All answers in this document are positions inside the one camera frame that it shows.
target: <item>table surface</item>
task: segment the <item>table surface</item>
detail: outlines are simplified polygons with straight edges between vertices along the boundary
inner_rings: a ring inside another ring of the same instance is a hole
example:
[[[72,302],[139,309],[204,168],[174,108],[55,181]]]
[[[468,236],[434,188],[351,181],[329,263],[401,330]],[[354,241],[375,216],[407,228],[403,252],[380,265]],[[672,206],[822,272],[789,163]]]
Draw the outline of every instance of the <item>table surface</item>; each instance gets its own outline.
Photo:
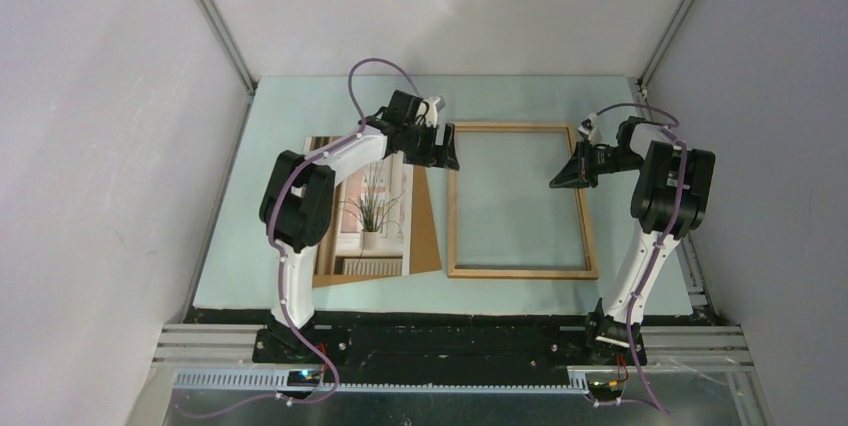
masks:
[[[203,266],[195,307],[251,309],[273,303],[278,260],[258,217],[268,175],[277,155],[286,149],[300,151],[307,136],[342,135],[355,126],[358,117],[346,81],[343,77],[261,80]],[[448,121],[577,123],[603,106],[632,101],[627,79],[615,76],[426,76],[415,81],[424,95],[445,97],[447,108],[441,116]],[[388,102],[392,91],[408,90],[408,86],[399,77],[361,76],[354,80],[354,89],[370,114]],[[607,142],[614,142],[618,124],[634,111],[620,108],[601,118]],[[521,161],[526,154],[515,151],[504,159]],[[447,173],[430,169],[427,177],[444,269]],[[315,307],[369,312],[585,314],[612,285],[630,245],[636,224],[629,215],[630,197],[637,177],[635,171],[604,176],[600,185],[589,191],[600,269],[597,281],[448,279],[444,271],[438,271],[317,288]],[[691,314],[677,257],[669,258],[660,273],[646,312]]]

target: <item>picture of potted plant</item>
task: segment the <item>picture of potted plant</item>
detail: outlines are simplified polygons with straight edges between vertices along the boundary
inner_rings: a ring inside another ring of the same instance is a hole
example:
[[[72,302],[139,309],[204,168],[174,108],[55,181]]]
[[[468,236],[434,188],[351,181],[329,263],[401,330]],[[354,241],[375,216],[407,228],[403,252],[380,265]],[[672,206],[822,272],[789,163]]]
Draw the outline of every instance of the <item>picture of potted plant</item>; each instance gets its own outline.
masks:
[[[353,208],[353,211],[345,211],[356,216],[362,226],[363,250],[376,249],[383,228],[389,223],[397,224],[389,219],[389,213],[397,206],[402,196],[401,194],[396,198],[390,197],[383,175],[383,161],[372,163],[363,177],[362,193],[358,198],[345,200],[345,204]]]

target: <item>white wall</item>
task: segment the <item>white wall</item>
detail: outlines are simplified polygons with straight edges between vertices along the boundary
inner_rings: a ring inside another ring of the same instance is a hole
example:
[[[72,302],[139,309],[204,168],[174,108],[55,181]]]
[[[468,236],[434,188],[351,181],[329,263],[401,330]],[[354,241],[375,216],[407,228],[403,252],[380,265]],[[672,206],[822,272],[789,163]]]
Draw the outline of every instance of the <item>white wall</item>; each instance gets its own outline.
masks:
[[[0,4],[0,423],[123,424],[246,96],[193,0]]]
[[[699,0],[651,88],[714,150],[697,231],[779,425],[845,424],[848,0]]]
[[[680,0],[216,0],[259,75],[638,75]],[[375,72],[385,71],[374,68]]]

